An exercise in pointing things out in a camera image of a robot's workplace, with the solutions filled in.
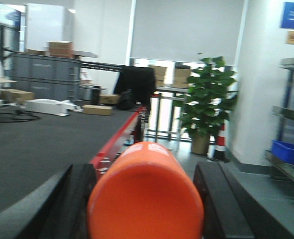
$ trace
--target black backpack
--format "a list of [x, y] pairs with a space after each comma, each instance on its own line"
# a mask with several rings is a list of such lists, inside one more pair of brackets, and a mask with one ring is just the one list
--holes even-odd
[[134, 96], [132, 94], [131, 90], [127, 90], [125, 92], [122, 92], [120, 94], [119, 101], [116, 105], [117, 109], [120, 110], [131, 110], [135, 107], [136, 101], [134, 99]]

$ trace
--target white wall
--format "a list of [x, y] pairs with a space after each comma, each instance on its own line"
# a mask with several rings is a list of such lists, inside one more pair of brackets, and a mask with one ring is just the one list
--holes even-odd
[[275, 139], [279, 118], [272, 106], [281, 106], [288, 70], [282, 58], [294, 57], [287, 45], [288, 29], [281, 29], [284, 0], [249, 0], [239, 54], [239, 101], [229, 124], [228, 147], [242, 163], [269, 165], [264, 152]]
[[[132, 0], [75, 0], [74, 7], [74, 48], [98, 55], [83, 60], [125, 65]], [[118, 73], [89, 70], [89, 74], [107, 93], [113, 91]]]

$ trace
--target black container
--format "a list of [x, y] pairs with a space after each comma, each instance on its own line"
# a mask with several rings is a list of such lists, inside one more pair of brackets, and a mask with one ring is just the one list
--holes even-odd
[[94, 86], [92, 88], [92, 105], [98, 105], [99, 104], [99, 96], [100, 96], [100, 86]]

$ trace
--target green leaves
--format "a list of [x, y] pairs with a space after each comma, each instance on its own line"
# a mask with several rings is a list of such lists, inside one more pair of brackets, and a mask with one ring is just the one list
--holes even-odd
[[175, 106], [184, 107], [185, 113], [180, 120], [191, 137], [217, 134], [237, 101], [237, 91], [228, 90], [236, 82], [233, 78], [236, 72], [221, 69], [225, 67], [223, 57], [208, 57], [201, 61], [204, 65], [192, 70], [196, 75], [188, 77], [188, 92], [180, 96], [186, 100], [174, 101]]

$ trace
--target red metal frame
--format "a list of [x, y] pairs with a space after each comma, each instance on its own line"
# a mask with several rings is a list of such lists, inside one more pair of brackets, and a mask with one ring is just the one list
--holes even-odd
[[139, 114], [144, 108], [141, 107], [135, 111], [126, 123], [116, 132], [116, 134], [104, 145], [99, 153], [89, 162], [94, 166], [97, 173], [97, 179], [103, 175], [103, 169], [109, 168], [119, 153], [120, 148], [132, 134], [139, 120]]

